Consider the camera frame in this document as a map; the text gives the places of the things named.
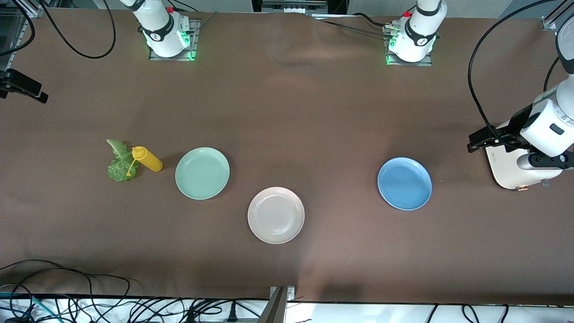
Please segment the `green lettuce leaf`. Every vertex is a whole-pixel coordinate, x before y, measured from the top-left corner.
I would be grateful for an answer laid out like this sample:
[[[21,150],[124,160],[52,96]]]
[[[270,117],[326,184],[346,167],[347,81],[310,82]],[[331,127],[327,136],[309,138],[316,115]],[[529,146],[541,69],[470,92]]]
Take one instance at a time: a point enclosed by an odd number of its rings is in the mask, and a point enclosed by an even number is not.
[[[140,163],[135,160],[127,145],[119,140],[107,139],[106,141],[112,147],[115,155],[107,168],[109,178],[115,182],[125,182],[135,177]]]

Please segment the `blue round plate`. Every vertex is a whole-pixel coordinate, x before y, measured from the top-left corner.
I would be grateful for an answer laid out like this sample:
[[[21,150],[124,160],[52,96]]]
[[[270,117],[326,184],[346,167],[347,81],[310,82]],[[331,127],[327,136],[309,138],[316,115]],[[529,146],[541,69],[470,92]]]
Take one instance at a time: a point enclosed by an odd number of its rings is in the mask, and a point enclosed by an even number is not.
[[[414,211],[428,203],[433,184],[428,170],[421,163],[407,157],[396,157],[379,169],[377,188],[390,206]]]

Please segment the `mint green round plate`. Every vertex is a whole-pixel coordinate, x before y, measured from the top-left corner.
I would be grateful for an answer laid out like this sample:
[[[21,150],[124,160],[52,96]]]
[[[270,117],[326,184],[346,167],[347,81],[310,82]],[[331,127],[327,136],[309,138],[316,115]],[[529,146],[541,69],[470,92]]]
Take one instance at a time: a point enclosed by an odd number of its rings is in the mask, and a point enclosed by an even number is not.
[[[186,153],[175,170],[176,186],[193,200],[209,200],[223,191],[230,178],[230,164],[221,151],[202,147]]]

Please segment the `beige round plate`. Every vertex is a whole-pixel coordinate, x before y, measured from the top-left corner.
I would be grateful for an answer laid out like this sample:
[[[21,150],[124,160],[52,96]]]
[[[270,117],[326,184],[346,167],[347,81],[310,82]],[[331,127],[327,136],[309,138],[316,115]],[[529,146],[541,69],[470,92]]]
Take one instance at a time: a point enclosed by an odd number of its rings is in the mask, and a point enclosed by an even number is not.
[[[303,229],[305,209],[293,191],[282,187],[262,190],[251,200],[247,220],[253,235],[268,244],[284,244]]]

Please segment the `cream white toaster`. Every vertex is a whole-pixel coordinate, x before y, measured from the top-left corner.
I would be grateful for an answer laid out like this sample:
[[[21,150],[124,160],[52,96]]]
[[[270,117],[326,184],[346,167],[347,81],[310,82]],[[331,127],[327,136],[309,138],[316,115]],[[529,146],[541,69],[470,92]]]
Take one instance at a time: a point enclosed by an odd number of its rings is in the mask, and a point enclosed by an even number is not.
[[[526,190],[529,186],[553,179],[562,173],[559,168],[535,170],[528,167],[526,162],[529,155],[530,151],[525,149],[509,153],[506,146],[486,147],[486,156],[494,179],[502,188],[511,190]]]

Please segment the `yellow mustard squeeze bottle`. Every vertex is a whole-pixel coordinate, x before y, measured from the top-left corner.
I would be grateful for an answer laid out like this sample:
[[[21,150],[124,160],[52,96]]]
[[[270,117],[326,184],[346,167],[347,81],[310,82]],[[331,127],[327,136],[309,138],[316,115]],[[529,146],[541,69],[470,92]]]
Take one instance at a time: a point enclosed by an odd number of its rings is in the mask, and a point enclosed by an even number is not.
[[[163,168],[163,162],[145,147],[133,147],[131,154],[133,161],[126,172],[127,177],[132,176],[132,169],[134,168],[135,162],[142,164],[154,172],[159,172]]]

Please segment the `brown table cover sheet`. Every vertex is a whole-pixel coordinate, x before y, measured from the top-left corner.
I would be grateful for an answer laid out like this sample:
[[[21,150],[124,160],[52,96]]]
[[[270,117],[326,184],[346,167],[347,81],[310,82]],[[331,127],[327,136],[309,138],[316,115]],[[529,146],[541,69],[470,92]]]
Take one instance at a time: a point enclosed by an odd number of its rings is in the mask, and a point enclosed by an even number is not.
[[[386,65],[381,39],[301,14],[217,13],[195,61],[150,61],[137,21],[117,11],[115,49],[73,53],[49,20],[13,67],[46,104],[0,100],[0,284],[47,264],[131,279],[131,296],[303,301],[574,304],[574,171],[525,192],[494,182],[467,64],[493,20],[449,19],[432,67]],[[107,139],[163,162],[115,182]],[[209,200],[176,186],[189,151],[226,156]],[[428,203],[387,204],[377,174],[421,163]],[[247,210],[282,187],[303,202],[295,239],[268,244]]]

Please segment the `black equipment box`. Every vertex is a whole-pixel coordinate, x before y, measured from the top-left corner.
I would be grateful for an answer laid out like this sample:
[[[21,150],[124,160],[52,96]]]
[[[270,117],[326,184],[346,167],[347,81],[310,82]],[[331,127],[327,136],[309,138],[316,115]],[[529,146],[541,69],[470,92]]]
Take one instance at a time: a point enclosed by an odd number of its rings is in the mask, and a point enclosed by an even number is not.
[[[254,12],[261,12],[261,0],[250,0]],[[328,14],[346,14],[350,0],[327,0]]]

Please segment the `aluminium frame profile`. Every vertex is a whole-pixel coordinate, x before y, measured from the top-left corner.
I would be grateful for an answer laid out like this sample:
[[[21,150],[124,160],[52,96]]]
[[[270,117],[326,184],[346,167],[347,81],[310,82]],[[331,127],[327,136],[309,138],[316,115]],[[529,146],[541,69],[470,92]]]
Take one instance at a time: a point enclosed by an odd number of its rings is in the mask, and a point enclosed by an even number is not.
[[[44,10],[40,4],[40,0],[11,0],[16,4],[16,7],[20,6],[30,18],[42,17]]]
[[[550,13],[541,17],[543,30],[556,30],[572,14],[574,14],[574,0],[561,0]]]

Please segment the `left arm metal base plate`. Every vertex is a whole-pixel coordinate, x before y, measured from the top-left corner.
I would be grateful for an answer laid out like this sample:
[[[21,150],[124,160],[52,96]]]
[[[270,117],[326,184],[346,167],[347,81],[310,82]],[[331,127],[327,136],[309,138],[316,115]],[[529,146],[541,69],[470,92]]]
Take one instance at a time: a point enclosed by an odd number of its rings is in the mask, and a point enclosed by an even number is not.
[[[400,65],[400,66],[407,66],[407,67],[431,67],[432,66],[432,58],[430,53],[427,53],[426,56],[418,62],[408,62],[404,61],[393,51],[394,45],[396,44],[397,37],[400,35],[400,31],[398,27],[391,26],[387,24],[385,27],[382,27],[383,35],[385,36],[385,57],[386,57],[386,65]]]

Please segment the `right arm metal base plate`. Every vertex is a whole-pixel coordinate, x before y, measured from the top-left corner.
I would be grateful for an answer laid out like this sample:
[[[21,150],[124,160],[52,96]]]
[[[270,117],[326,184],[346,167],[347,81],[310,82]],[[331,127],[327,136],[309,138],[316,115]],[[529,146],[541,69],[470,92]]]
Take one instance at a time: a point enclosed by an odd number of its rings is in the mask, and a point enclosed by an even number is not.
[[[183,50],[174,57],[161,57],[151,48],[149,51],[150,61],[195,61],[197,55],[197,46],[201,28],[201,19],[192,19],[189,23],[189,30],[180,32],[180,38],[184,41]]]

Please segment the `aluminium frame post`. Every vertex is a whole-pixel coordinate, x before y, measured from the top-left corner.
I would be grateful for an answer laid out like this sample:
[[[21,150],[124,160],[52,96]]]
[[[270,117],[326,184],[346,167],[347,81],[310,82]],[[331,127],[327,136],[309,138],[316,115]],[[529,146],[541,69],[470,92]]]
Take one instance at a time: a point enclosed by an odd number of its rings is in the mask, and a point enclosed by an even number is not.
[[[257,323],[284,323],[287,303],[295,298],[295,286],[273,286],[270,299]]]

